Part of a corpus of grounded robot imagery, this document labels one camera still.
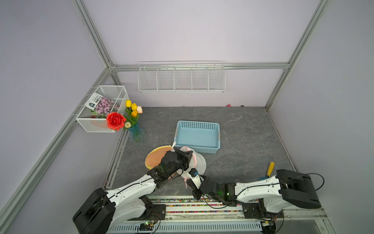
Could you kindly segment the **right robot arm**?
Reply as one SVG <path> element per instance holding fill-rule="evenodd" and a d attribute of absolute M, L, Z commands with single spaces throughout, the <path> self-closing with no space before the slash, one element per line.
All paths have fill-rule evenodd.
<path fill-rule="evenodd" d="M 186 179 L 196 200 L 209 198 L 235 207 L 257 200 L 254 218 L 267 219 L 285 208 L 319 209 L 321 203 L 311 174 L 279 169 L 276 175 L 249 183 L 218 183 L 192 169 Z"/>

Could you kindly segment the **orange mesh laundry bag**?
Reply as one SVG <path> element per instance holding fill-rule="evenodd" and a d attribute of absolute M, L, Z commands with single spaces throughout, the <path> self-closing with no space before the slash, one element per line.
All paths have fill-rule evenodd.
<path fill-rule="evenodd" d="M 151 170 L 152 168 L 159 165 L 162 158 L 165 156 L 167 151 L 172 151 L 173 148 L 170 145 L 160 146 L 152 150 L 145 159 L 145 166 Z"/>

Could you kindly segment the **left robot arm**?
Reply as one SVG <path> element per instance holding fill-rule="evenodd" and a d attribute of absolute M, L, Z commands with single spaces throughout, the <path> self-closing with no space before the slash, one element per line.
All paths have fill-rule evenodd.
<path fill-rule="evenodd" d="M 191 162 L 197 163 L 193 150 L 173 149 L 140 179 L 114 190 L 94 190 L 73 216 L 78 232 L 105 234 L 111 226 L 141 217 L 152 205 L 147 195 L 162 188 L 173 175 L 190 170 Z"/>

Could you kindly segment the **white mesh laundry bag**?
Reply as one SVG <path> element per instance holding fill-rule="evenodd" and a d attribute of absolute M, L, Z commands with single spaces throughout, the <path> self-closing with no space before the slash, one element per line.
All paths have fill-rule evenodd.
<path fill-rule="evenodd" d="M 180 148 L 180 150 L 185 153 L 192 151 L 192 157 L 189 160 L 189 168 L 181 174 L 181 177 L 184 179 L 185 186 L 187 188 L 187 180 L 195 177 L 194 175 L 191 176 L 189 174 L 190 170 L 196 169 L 198 174 L 203 175 L 206 171 L 206 160 L 201 154 L 187 146 L 183 146 L 182 148 Z"/>

